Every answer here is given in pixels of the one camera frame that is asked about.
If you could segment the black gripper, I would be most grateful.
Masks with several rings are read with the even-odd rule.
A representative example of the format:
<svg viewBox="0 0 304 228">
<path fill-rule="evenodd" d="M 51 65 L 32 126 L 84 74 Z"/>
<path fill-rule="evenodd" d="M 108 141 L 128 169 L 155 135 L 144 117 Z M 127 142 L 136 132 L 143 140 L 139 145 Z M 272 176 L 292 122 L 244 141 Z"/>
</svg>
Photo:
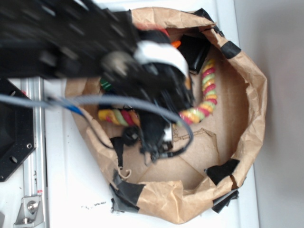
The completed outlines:
<svg viewBox="0 0 304 228">
<path fill-rule="evenodd" d="M 181 120 L 179 112 L 191 108 L 194 98 L 188 64 L 169 37 L 160 30 L 139 30 L 139 37 L 132 55 L 115 51 L 102 59 L 103 78 L 113 88 L 100 107 L 108 108 L 109 100 L 118 105 L 116 118 L 138 134 L 140 152 L 154 162 L 184 152 L 172 150 L 165 130 Z"/>
</svg>

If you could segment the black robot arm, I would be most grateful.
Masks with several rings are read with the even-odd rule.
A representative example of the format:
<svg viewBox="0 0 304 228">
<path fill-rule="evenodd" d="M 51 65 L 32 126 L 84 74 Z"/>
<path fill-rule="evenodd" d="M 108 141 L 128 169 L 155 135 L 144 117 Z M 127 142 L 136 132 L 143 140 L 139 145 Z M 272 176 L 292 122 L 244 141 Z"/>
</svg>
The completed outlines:
<svg viewBox="0 0 304 228">
<path fill-rule="evenodd" d="M 165 146 L 165 129 L 181 124 L 192 107 L 188 64 L 159 28 L 136 26 L 127 11 L 113 12 L 90 0 L 3 0 L 0 3 L 0 76 L 45 79 L 99 76 L 111 85 L 105 95 L 40 102 L 75 111 L 76 104 L 111 107 L 139 115 L 141 153 L 152 161 L 185 152 Z"/>
</svg>

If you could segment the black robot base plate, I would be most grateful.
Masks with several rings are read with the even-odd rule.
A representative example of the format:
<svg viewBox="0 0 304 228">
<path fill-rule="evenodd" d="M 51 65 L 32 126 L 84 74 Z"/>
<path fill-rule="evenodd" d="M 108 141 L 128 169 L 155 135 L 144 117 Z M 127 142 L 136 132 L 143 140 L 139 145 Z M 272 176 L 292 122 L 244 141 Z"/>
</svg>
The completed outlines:
<svg viewBox="0 0 304 228">
<path fill-rule="evenodd" d="M 0 103 L 0 181 L 5 182 L 35 149 L 33 109 Z"/>
</svg>

